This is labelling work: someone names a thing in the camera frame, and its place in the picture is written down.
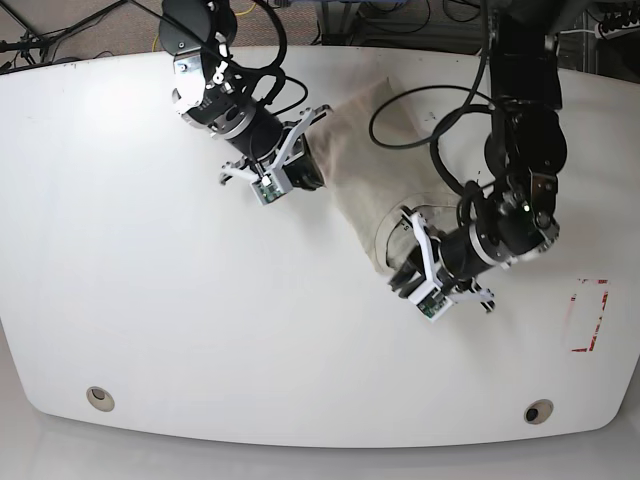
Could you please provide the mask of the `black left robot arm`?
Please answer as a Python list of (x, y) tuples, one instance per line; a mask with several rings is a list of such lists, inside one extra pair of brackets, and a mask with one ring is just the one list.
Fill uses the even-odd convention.
[[(423, 139), (441, 179), (459, 196), (457, 227), (437, 231), (418, 209), (401, 208), (402, 220), (416, 239), (407, 259), (390, 279), (391, 289), (409, 300), (430, 321), (465, 300), (495, 308), (493, 293), (477, 278), (494, 268), (529, 261), (558, 239), (554, 218), (558, 174), (567, 159), (567, 143), (558, 112), (562, 94), (558, 76), (556, 23), (563, 1), (483, 1), (481, 64), (490, 92), (474, 103), (479, 85)], [(484, 157), (494, 179), (485, 186), (460, 184), (444, 166), (439, 139), (465, 114), (491, 117)]]

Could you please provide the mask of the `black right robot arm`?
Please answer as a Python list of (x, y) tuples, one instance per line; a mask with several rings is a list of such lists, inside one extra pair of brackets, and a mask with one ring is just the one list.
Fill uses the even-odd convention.
[(282, 68), (287, 38), (274, 9), (265, 1), (258, 5), (278, 37), (276, 57), (266, 66), (245, 67), (234, 60), (230, 47), (237, 18), (227, 1), (163, 2), (159, 40), (173, 58), (172, 98), (178, 114), (240, 155), (222, 165), (220, 183), (242, 179), (261, 203), (270, 204), (295, 188), (323, 187), (305, 132), (330, 108), (305, 109), (296, 121), (283, 121), (270, 111), (291, 80)]

